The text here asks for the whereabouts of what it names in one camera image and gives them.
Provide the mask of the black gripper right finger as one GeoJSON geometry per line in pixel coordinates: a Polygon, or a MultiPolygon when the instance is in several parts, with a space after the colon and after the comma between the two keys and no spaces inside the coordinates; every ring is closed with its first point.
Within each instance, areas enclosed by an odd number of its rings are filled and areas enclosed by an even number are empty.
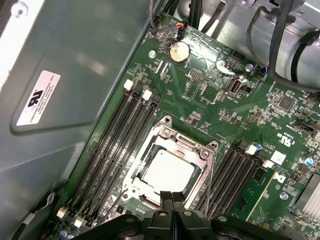
{"type": "Polygon", "coordinates": [[[211,220],[196,211],[186,210],[182,192],[172,193],[177,227],[183,240],[289,240],[275,233],[233,216],[218,214],[211,220]]]}

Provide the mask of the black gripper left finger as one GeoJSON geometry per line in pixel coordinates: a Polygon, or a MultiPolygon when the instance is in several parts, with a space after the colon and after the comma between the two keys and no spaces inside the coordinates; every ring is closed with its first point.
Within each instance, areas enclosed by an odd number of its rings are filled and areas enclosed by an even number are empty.
{"type": "Polygon", "coordinates": [[[102,240],[170,240],[173,233],[173,193],[160,192],[160,209],[139,217],[124,214],[99,226],[102,240]]]}

